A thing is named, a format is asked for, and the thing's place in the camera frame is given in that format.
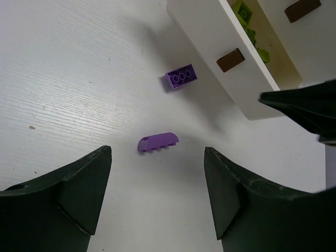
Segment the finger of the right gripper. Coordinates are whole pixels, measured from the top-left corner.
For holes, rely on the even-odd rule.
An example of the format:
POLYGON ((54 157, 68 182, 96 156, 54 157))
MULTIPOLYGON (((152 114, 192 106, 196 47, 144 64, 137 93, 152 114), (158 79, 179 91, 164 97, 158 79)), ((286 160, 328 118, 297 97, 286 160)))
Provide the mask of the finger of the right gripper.
POLYGON ((335 146, 334 79, 299 89, 263 92, 258 101, 317 135, 320 143, 335 146))

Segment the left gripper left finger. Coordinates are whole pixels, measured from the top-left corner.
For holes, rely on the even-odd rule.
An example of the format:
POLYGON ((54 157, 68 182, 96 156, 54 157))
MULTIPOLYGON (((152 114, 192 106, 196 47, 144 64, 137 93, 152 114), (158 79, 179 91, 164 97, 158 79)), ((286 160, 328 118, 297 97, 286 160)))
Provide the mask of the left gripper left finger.
POLYGON ((1 191, 1 251, 87 251, 112 164, 104 145, 1 191))

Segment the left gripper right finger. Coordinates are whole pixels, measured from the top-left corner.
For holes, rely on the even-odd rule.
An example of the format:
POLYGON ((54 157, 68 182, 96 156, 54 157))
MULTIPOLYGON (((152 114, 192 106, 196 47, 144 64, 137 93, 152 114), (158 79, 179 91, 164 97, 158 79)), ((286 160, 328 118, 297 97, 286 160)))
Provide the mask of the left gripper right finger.
POLYGON ((204 171, 224 251, 335 251, 335 188, 295 190, 212 147, 205 148, 204 171))

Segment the lime long lego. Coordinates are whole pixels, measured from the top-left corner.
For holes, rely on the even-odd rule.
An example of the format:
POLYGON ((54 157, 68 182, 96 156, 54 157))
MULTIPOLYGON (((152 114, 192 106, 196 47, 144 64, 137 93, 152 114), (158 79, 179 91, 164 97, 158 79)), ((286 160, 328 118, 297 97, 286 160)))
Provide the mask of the lime long lego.
POLYGON ((267 50, 261 49, 259 47, 256 48, 257 52, 262 59, 263 63, 267 64, 270 62, 270 53, 267 50))
POLYGON ((252 45, 254 47, 256 47, 256 44, 257 44, 257 40, 256 40, 256 31, 253 30, 253 29, 250 29, 248 27, 245 28, 245 32, 248 36, 248 38, 250 39, 252 45))

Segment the purple rounded lego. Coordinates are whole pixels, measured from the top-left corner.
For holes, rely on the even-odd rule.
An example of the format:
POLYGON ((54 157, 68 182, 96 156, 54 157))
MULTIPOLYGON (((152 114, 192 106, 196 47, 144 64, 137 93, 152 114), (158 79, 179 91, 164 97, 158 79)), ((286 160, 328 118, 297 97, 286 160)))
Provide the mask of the purple rounded lego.
POLYGON ((179 142, 176 134, 172 132, 160 133, 151 136, 145 136, 138 142, 139 152, 151 152, 153 150, 160 150, 175 146, 179 142))

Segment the white drawer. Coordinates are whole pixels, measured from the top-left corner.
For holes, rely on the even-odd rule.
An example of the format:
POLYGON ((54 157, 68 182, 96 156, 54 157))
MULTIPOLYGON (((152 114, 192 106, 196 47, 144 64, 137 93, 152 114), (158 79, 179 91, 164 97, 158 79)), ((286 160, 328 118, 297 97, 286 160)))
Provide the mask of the white drawer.
POLYGON ((234 1, 167 1, 166 9, 213 76, 249 120, 280 112, 258 101, 262 92, 298 88, 302 78, 259 1, 244 1, 253 12, 254 47, 233 12, 234 1), (265 64, 257 47, 270 53, 265 64))

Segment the purple rectangular lego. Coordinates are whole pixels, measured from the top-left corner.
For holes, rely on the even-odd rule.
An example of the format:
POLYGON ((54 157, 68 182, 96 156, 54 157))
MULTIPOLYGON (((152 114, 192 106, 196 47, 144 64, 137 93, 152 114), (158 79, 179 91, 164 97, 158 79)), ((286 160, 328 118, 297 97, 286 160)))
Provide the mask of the purple rectangular lego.
POLYGON ((172 90, 179 89, 198 79, 192 64, 167 72, 165 77, 172 90))

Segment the white drawer cabinet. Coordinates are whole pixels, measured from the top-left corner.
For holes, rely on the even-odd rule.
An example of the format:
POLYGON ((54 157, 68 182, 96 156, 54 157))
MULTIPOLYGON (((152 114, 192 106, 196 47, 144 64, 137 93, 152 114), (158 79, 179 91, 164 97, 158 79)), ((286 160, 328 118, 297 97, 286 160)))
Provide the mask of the white drawer cabinet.
POLYGON ((335 1, 291 23, 285 9, 296 1, 259 1, 302 78, 303 85, 335 79, 335 1))

